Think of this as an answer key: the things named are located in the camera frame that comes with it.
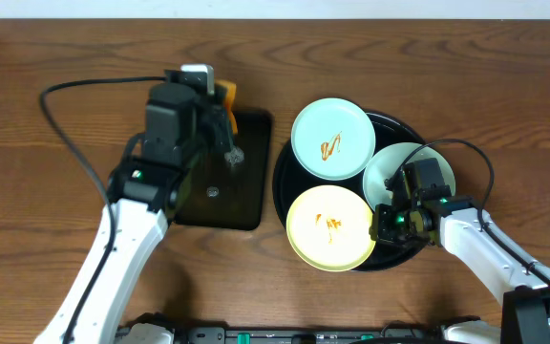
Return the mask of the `orange green sponge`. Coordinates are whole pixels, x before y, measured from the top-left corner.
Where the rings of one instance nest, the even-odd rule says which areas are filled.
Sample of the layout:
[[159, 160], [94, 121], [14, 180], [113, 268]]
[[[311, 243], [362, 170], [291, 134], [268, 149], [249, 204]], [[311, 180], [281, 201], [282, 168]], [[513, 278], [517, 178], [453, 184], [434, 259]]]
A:
[[233, 104], [237, 93], [237, 85], [231, 81], [218, 79], [215, 81], [217, 89], [223, 94], [223, 106], [228, 114], [228, 119], [231, 125], [232, 133], [238, 134], [238, 125], [233, 114]]

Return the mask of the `light blue plate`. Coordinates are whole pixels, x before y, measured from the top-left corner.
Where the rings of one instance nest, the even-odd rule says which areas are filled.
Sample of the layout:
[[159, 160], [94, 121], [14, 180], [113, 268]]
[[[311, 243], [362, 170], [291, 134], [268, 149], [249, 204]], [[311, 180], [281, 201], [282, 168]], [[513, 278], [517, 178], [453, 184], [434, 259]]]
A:
[[358, 175], [376, 148], [374, 127], [366, 112], [335, 97], [309, 103], [294, 120], [290, 141], [304, 169], [327, 181]]
[[[389, 145], [379, 150], [367, 164], [363, 175], [363, 192], [370, 208], [374, 210], [380, 204], [391, 205], [392, 192], [385, 186], [385, 180], [390, 178], [395, 169], [417, 147], [419, 143], [401, 142]], [[444, 182], [456, 193], [455, 175], [446, 159], [431, 147], [415, 153], [410, 162], [436, 158], [443, 174]]]

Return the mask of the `yellow plate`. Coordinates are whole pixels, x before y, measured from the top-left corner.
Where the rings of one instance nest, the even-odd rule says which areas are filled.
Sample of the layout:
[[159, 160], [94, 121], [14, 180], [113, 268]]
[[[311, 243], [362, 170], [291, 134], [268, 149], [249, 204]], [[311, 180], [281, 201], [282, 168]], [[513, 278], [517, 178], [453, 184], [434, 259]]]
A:
[[312, 267], [342, 272], [359, 267], [372, 254], [373, 212], [356, 193], [337, 185], [312, 187], [292, 203], [286, 234], [295, 253]]

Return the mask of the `light blue plate top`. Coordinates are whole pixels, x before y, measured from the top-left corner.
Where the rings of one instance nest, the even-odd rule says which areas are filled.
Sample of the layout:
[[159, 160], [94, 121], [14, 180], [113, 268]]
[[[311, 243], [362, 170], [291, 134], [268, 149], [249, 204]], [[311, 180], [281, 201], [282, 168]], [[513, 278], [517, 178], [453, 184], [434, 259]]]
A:
[[358, 175], [376, 148], [374, 127], [366, 112], [335, 97], [309, 103], [294, 120], [290, 141], [304, 169], [327, 181]]

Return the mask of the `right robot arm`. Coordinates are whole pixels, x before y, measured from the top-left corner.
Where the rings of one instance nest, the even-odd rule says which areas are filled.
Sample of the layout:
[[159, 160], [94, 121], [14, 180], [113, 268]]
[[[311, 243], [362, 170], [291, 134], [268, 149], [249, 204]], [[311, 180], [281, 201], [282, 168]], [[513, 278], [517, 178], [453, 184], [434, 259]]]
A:
[[375, 212], [370, 236], [395, 247], [444, 248], [501, 306], [501, 324], [465, 320], [441, 329], [452, 343], [550, 343], [550, 268], [493, 223], [469, 196], [446, 183], [387, 182], [366, 190]]

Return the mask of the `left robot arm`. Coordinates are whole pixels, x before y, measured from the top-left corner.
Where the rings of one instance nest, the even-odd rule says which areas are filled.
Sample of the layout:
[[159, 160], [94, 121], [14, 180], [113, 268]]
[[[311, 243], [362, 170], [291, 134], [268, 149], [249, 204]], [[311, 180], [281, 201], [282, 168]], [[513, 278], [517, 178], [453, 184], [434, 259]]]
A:
[[140, 273], [190, 188], [196, 160], [227, 153], [237, 134], [236, 91], [218, 85], [203, 101], [152, 96], [146, 128], [127, 142], [107, 183], [95, 241], [39, 343], [111, 343]]

